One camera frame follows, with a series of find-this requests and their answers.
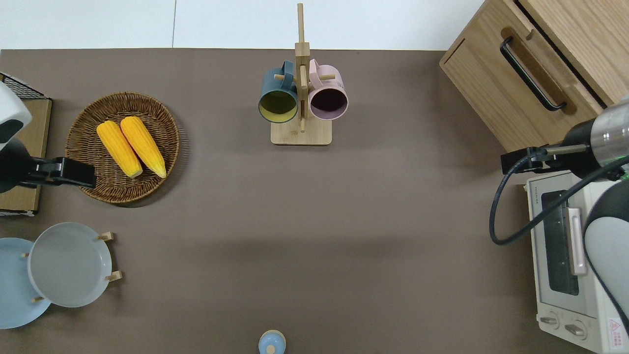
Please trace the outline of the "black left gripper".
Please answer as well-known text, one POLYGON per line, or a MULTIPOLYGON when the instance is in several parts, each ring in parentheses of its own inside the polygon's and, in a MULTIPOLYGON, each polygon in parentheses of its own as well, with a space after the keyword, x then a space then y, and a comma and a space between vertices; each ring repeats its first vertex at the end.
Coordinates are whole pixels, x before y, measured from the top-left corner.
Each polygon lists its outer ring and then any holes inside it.
POLYGON ((41 185, 72 184, 88 189, 96 188, 96 168, 67 157, 52 159, 29 157, 29 188, 41 185))

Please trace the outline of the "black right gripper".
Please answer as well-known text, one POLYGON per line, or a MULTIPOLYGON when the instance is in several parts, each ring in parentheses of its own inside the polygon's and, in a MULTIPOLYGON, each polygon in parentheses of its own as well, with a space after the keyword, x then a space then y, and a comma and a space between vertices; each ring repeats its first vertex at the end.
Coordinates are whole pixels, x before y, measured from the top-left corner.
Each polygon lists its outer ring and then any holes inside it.
POLYGON ((503 175, 507 175, 508 171, 511 170, 513 166, 516 166, 522 159, 524 159, 524 162, 519 164, 519 167, 514 170, 514 173, 523 173, 526 171, 535 174, 544 174, 567 170, 565 163, 560 160, 560 154, 548 152, 547 149, 541 147, 528 147, 526 151, 512 151, 501 155, 501 170, 503 175), (528 157, 530 154, 541 151, 544 151, 544 154, 528 157))

